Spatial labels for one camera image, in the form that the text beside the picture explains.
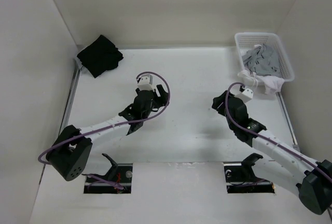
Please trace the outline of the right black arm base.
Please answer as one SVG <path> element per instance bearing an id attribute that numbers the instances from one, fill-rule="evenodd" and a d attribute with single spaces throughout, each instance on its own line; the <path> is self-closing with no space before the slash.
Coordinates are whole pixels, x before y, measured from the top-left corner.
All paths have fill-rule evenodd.
<path id="1" fill-rule="evenodd" d="M 258 178 L 252 167 L 263 156 L 253 153 L 242 162 L 224 164 L 227 193 L 275 193 L 272 182 Z"/>

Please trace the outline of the grey tank top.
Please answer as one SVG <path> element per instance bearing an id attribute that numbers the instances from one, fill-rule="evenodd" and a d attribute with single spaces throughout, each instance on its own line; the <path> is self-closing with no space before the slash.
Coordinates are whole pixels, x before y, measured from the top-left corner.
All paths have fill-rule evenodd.
<path id="1" fill-rule="evenodd" d="M 243 64 L 250 72 L 260 76 L 281 77 L 279 56 L 274 48 L 262 44 L 255 45 L 242 56 Z"/>

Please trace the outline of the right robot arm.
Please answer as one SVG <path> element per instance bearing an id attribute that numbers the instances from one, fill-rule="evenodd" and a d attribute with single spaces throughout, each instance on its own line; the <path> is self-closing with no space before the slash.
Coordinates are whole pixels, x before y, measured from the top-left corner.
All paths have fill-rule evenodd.
<path id="1" fill-rule="evenodd" d="M 268 180 L 297 196 L 309 211 L 323 214 L 331 207 L 331 162 L 303 155 L 250 118 L 245 103 L 252 97 L 250 89 L 237 95 L 225 91 L 212 103 L 236 138 L 256 149 L 241 162 L 242 177 Z"/>

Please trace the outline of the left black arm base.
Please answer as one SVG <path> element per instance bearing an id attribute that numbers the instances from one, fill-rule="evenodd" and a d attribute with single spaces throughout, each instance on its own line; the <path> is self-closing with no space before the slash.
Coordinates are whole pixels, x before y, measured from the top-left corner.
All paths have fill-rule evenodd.
<path id="1" fill-rule="evenodd" d="M 94 177 L 86 177 L 84 194 L 130 194 L 132 189 L 133 164 L 117 163 L 109 155 L 103 153 L 110 165 L 104 175 L 94 174 Z M 105 181 L 111 181 L 122 186 L 122 189 L 113 187 Z"/>

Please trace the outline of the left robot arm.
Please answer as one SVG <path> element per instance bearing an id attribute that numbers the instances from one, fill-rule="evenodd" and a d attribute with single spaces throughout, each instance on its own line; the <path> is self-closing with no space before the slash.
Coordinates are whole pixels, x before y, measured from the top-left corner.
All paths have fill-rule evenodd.
<path id="1" fill-rule="evenodd" d="M 46 160 L 66 181 L 72 181 L 81 174 L 93 174 L 106 182 L 112 181 L 116 177 L 116 168 L 103 164 L 97 170 L 98 163 L 89 158 L 91 150 L 136 132 L 152 112 L 165 108 L 169 100 L 170 94 L 162 85 L 151 90 L 137 88 L 133 103 L 116 117 L 85 128 L 65 127 L 47 152 Z"/>

